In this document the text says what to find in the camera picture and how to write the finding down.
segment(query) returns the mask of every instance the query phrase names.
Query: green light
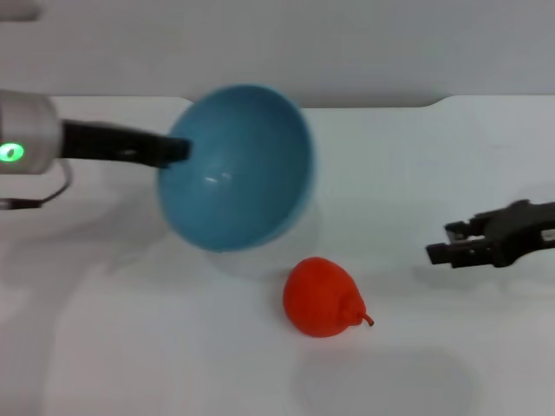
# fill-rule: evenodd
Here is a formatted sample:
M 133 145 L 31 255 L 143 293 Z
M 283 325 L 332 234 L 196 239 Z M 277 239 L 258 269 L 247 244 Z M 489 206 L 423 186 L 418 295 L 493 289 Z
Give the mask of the green light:
M 23 157 L 25 149 L 17 143 L 4 143 L 0 146 L 0 161 L 15 162 Z

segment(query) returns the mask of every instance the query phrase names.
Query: pear stem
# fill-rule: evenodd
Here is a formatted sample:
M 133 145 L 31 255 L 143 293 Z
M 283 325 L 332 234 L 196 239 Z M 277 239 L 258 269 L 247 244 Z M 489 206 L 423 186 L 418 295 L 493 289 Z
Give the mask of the pear stem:
M 364 321 L 366 321 L 368 323 L 368 325 L 370 327 L 372 327 L 374 325 L 374 320 L 372 318 L 370 318 L 368 315 L 362 314 L 362 318 L 363 318 Z

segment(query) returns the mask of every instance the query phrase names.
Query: white table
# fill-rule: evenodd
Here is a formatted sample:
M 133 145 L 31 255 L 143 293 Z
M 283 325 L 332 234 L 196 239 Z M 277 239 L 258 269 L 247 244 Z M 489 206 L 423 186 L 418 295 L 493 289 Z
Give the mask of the white table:
M 173 98 L 66 97 L 66 117 L 165 132 Z M 154 170 L 80 161 L 39 211 L 0 215 L 2 416 L 467 416 L 555 411 L 555 251 L 503 270 L 430 266 L 442 226 L 517 198 L 555 200 L 555 97 L 316 109 L 320 162 L 300 223 L 265 247 L 180 240 Z M 4 177 L 38 196 L 60 173 Z M 284 276 L 340 263 L 376 325 L 311 339 Z

